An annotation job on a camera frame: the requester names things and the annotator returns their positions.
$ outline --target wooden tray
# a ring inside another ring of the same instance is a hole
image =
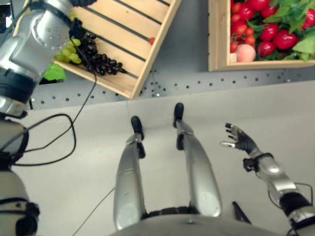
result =
[[[83,27],[99,36],[99,53],[123,63],[128,74],[98,76],[97,83],[127,98],[136,97],[151,70],[181,0],[98,0],[75,8]],[[94,76],[78,66],[56,62],[88,80]]]
[[[209,71],[296,68],[315,65],[315,60],[230,62],[230,0],[209,0]]]

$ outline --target black cable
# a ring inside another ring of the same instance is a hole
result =
[[[101,203],[115,190],[115,188],[113,188],[112,190],[109,191],[109,193],[106,194],[106,196],[100,200],[100,202],[96,205],[96,207],[94,207],[94,209],[91,211],[91,213],[88,215],[88,217],[83,221],[83,223],[79,226],[79,228],[74,232],[74,234],[72,236],[75,236],[80,229],[84,226],[84,224],[87,222],[87,220],[90,218],[90,216],[94,213],[94,211],[96,211],[96,209],[99,207],[99,205],[101,205]]]
[[[71,42],[73,43],[75,49],[78,51],[78,53],[81,54],[83,60],[84,60],[85,62],[87,62],[87,64],[90,64],[89,60],[85,57],[85,55],[82,53],[82,51],[81,51],[77,46],[75,46],[75,44],[74,44],[72,38],[70,38],[70,40],[71,40]],[[78,111],[77,115],[75,116],[75,118],[74,118],[74,120],[73,120],[73,123],[75,123],[75,121],[77,120],[78,116],[79,116],[80,113],[82,112],[83,108],[85,107],[85,105],[86,105],[86,103],[87,103],[89,97],[91,96],[91,94],[92,94],[92,92],[93,92],[93,90],[94,90],[94,88],[95,88],[95,86],[96,86],[96,84],[97,84],[97,77],[96,77],[95,72],[93,72],[93,75],[94,75],[94,84],[93,84],[93,86],[92,86],[92,88],[91,88],[91,90],[90,90],[90,92],[89,92],[87,98],[85,99],[83,105],[81,106],[80,110]],[[38,147],[38,148],[33,148],[33,149],[29,149],[29,150],[26,150],[24,153],[45,149],[45,148],[48,147],[49,145],[53,144],[53,143],[54,143],[56,140],[58,140],[60,137],[62,137],[65,133],[67,133],[70,128],[71,128],[71,127],[69,127],[65,132],[63,132],[62,134],[60,134],[59,136],[57,136],[55,139],[53,139],[51,142],[49,142],[49,143],[46,144],[45,146]]]
[[[290,233],[292,233],[293,229],[290,229],[287,233],[286,233],[286,236],[289,236]]]
[[[313,200],[313,187],[310,185],[310,184],[307,184],[307,183],[298,183],[298,182],[296,182],[295,183],[296,185],[303,185],[303,186],[307,186],[307,187],[309,187],[310,188],[310,191],[311,191],[311,204],[313,205],[313,202],[314,202],[314,200]],[[276,207],[276,208],[279,208],[279,209],[282,209],[280,206],[278,206],[273,200],[272,200],[272,198],[271,198],[271,196],[270,196],[270,191],[268,190],[268,197],[269,197],[269,199],[270,199],[270,201],[272,202],[272,204]]]
[[[307,183],[295,183],[295,184],[307,186],[307,187],[310,188],[310,190],[311,190],[311,204],[313,205],[313,203],[314,203],[314,199],[313,199],[313,187],[312,187],[310,184],[307,184]]]

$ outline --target red tomato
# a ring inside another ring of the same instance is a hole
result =
[[[315,10],[309,9],[306,13],[306,19],[302,25],[302,29],[305,30],[306,28],[311,27],[315,23]]]
[[[260,14],[263,18],[267,18],[269,16],[274,15],[277,12],[277,10],[278,10],[277,7],[268,5],[260,12]]]
[[[255,11],[261,11],[269,2],[270,0],[248,0],[249,6]]]
[[[155,39],[156,39],[156,38],[154,38],[154,37],[150,38],[150,39],[149,39],[149,43],[150,43],[151,45],[153,45],[153,44],[154,44]]]
[[[255,38],[252,35],[247,36],[244,42],[246,44],[253,45],[255,43]]]
[[[280,50],[292,48],[297,41],[298,37],[289,33],[287,29],[281,29],[273,39],[274,45]]]
[[[238,47],[237,43],[231,43],[230,44],[230,53],[234,53],[236,51],[237,47]]]
[[[246,21],[240,20],[240,21],[235,22],[234,24],[232,24],[232,26],[231,26],[231,34],[232,34],[232,33],[235,33],[236,29],[237,29],[239,26],[242,26],[242,25],[245,25],[245,26],[247,27]]]
[[[233,5],[233,7],[232,7],[232,12],[233,13],[237,13],[237,12],[239,12],[239,10],[240,10],[240,8],[241,8],[241,3],[240,2],[236,2],[236,3],[234,3],[234,5]]]
[[[246,36],[250,36],[254,33],[254,30],[251,27],[248,27],[247,30],[245,31]]]
[[[266,57],[272,54],[275,51],[276,47],[272,42],[269,41],[262,41],[258,44],[256,51],[258,52],[259,56]]]
[[[240,25],[235,29],[236,35],[242,35],[247,30],[247,25]]]
[[[249,6],[247,2],[243,2],[238,13],[241,15],[241,19],[250,20],[254,16],[255,11]]]
[[[266,24],[261,32],[260,39],[262,41],[270,41],[276,35],[279,25],[277,23]]]
[[[235,22],[238,22],[239,20],[241,19],[241,15],[238,14],[238,13],[235,13],[231,16],[231,22],[232,23],[235,23]]]

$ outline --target robotic hand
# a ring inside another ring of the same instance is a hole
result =
[[[315,208],[301,194],[270,153],[262,153],[256,143],[239,127],[225,125],[235,142],[221,142],[221,146],[246,151],[250,158],[243,160],[247,172],[255,171],[266,184],[271,197],[280,205],[292,228],[300,236],[315,235]]]
[[[0,236],[32,236],[39,208],[30,203],[20,178],[11,171],[28,144],[28,133],[8,145],[24,127],[6,117],[23,118],[26,104],[57,50],[69,39],[73,6],[96,0],[29,0],[14,37],[0,48]]]

